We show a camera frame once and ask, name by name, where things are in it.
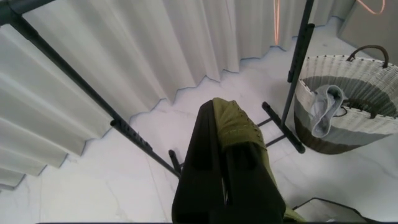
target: curtain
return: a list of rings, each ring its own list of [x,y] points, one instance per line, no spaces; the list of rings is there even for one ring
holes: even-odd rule
[[[345,18],[353,0],[315,1],[310,22]],[[24,14],[126,120],[242,58],[291,47],[305,0],[68,0]],[[111,118],[11,26],[0,29],[0,188],[59,167]]]

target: marble floor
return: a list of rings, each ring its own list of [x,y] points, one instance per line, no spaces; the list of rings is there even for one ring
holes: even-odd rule
[[[336,37],[340,25],[332,18],[317,27],[307,55],[350,54],[354,48]],[[178,91],[174,102],[161,100],[151,112],[133,116],[131,125],[166,161],[169,149],[183,161],[198,109],[214,97],[236,100],[255,123],[268,118],[263,101],[281,114],[293,51],[275,47],[261,59],[242,60],[239,73],[224,71],[221,82],[204,78],[198,87]],[[288,125],[294,128],[291,116]],[[273,123],[261,130],[265,141],[280,135]],[[284,139],[269,148],[269,158],[291,207],[320,197],[368,218],[396,221],[397,142],[392,136],[326,156],[310,149],[299,154]],[[171,222],[177,184],[177,178],[111,129],[102,139],[88,141],[81,157],[69,156],[61,168],[48,167],[40,177],[26,177],[15,191],[1,192],[0,223]]]

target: gray cloth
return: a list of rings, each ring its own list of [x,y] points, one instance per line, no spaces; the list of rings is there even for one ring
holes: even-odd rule
[[[323,85],[315,90],[315,99],[309,112],[314,137],[325,137],[330,131],[331,118],[344,115],[341,104],[345,99],[343,90],[336,85]]]

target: laundry basket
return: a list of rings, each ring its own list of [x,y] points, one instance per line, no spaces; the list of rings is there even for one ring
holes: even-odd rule
[[[385,61],[355,58],[366,48],[383,52]],[[295,91],[294,121],[298,138],[324,154],[340,154],[398,133],[398,67],[388,63],[387,51],[367,45],[346,55],[307,57]],[[344,113],[331,119],[323,138],[311,134],[309,111],[314,91],[322,85],[340,87],[348,100]]]

